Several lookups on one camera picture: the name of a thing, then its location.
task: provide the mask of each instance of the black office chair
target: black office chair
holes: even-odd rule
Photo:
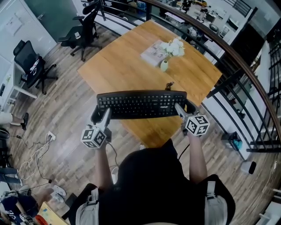
[[[27,88],[32,87],[38,80],[39,82],[36,85],[36,88],[39,89],[39,84],[42,84],[42,93],[43,95],[46,95],[46,92],[44,91],[44,83],[46,79],[55,79],[58,78],[56,76],[47,76],[49,71],[56,67],[56,64],[53,64],[50,66],[50,68],[45,69],[45,61],[42,59],[42,57],[39,54],[36,54],[31,42],[28,40],[27,42],[24,42],[21,40],[16,48],[13,51],[14,53],[14,61],[25,71],[25,73],[28,75],[27,79],[22,79],[26,82]],[[39,62],[35,69],[33,71],[30,71],[30,68],[33,67],[34,63],[39,59]]]
[[[97,16],[97,12],[101,7],[100,0],[95,0],[90,3],[90,5],[86,6],[83,9],[83,14],[86,15],[90,13],[85,19],[84,16],[76,16],[73,20],[79,20],[82,26],[72,27],[66,37],[61,37],[58,41],[61,42],[61,46],[63,47],[71,47],[72,49],[78,46],[74,51],[70,53],[71,56],[75,55],[75,52],[81,49],[81,60],[84,62],[84,51],[86,47],[98,47],[101,49],[101,46],[92,44],[94,38],[98,38],[96,25],[94,20]]]

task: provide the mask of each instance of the jeans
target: jeans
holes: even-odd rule
[[[18,170],[14,168],[0,168],[0,181],[5,183],[20,184],[21,181],[17,178],[5,176],[5,174],[17,174]]]

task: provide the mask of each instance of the wooden floor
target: wooden floor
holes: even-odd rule
[[[100,34],[99,43],[106,46],[117,38],[113,33],[102,27],[98,28]],[[12,130],[13,135],[23,135],[28,146],[32,142],[44,142],[45,134],[52,131],[57,140],[52,142],[50,149],[39,161],[42,175],[52,178],[54,183],[63,187],[68,196],[71,193],[79,195],[87,183],[95,183],[95,151],[89,150],[80,143],[82,129],[90,123],[90,116],[96,105],[95,93],[82,80],[77,69],[83,64],[80,54],[75,57],[69,55],[71,49],[56,46],[46,57],[48,65],[56,63],[57,67],[52,73],[59,79],[51,81],[47,85],[47,95],[33,88],[33,93],[38,94],[36,100],[19,95],[13,113],[21,117],[26,111],[30,115],[27,131]],[[91,58],[98,49],[88,49],[86,59]],[[211,122],[209,133],[202,137],[203,151],[207,162],[208,174],[218,174],[222,182],[229,189],[236,202],[236,213],[232,224],[250,225],[259,218],[259,213],[267,206],[273,196],[272,188],[279,186],[281,177],[281,155],[253,153],[251,160],[257,162],[254,175],[247,175],[240,171],[242,159],[237,152],[224,148],[220,138],[222,131],[216,122],[207,115]],[[109,128],[112,131],[112,144],[117,150],[117,161],[120,163],[126,155],[139,149],[140,142],[128,133],[119,121],[112,120]],[[174,145],[178,153],[187,146],[188,138],[183,138],[180,131],[173,136]],[[20,165],[30,158],[30,155],[40,147],[36,145],[28,150],[22,140],[10,138],[12,165],[20,168]],[[107,146],[109,164],[115,165],[114,152]],[[189,151],[187,150],[180,159],[184,174],[188,178]],[[34,172],[35,162],[31,168],[25,166],[20,172],[22,178],[26,178]],[[31,187],[44,184],[46,180],[40,177],[37,171],[34,176],[25,181]],[[38,193],[41,188],[33,189]],[[51,206],[60,214],[64,214],[68,207],[64,204],[52,202]]]

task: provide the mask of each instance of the wooden table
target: wooden table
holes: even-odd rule
[[[38,215],[42,216],[49,224],[68,225],[46,202],[43,202]]]
[[[187,98],[200,105],[221,76],[221,72],[199,51],[184,42],[185,55],[169,59],[162,72],[141,58],[157,40],[169,42],[176,34],[149,20],[122,35],[95,54],[79,74],[97,93],[128,90],[164,90],[173,81],[172,90],[186,91]],[[146,147],[160,147],[179,129],[178,116],[120,120]]]

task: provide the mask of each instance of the white cable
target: white cable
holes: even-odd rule
[[[28,164],[28,167],[30,168],[30,161],[32,160],[33,156],[35,155],[35,170],[33,172],[33,174],[31,174],[30,176],[28,176],[27,178],[22,178],[22,180],[27,180],[28,178],[32,177],[35,173],[36,173],[36,170],[37,170],[37,157],[38,157],[38,160],[42,159],[42,152],[41,150],[46,146],[48,145],[53,139],[51,138],[48,142],[46,140],[46,137],[47,137],[48,134],[46,134],[45,136],[45,144],[38,150],[36,150],[32,156],[30,157],[30,159],[28,161],[25,161],[21,164],[21,167],[20,169],[18,170],[18,173],[21,171],[22,169],[22,166],[25,165],[25,164]]]

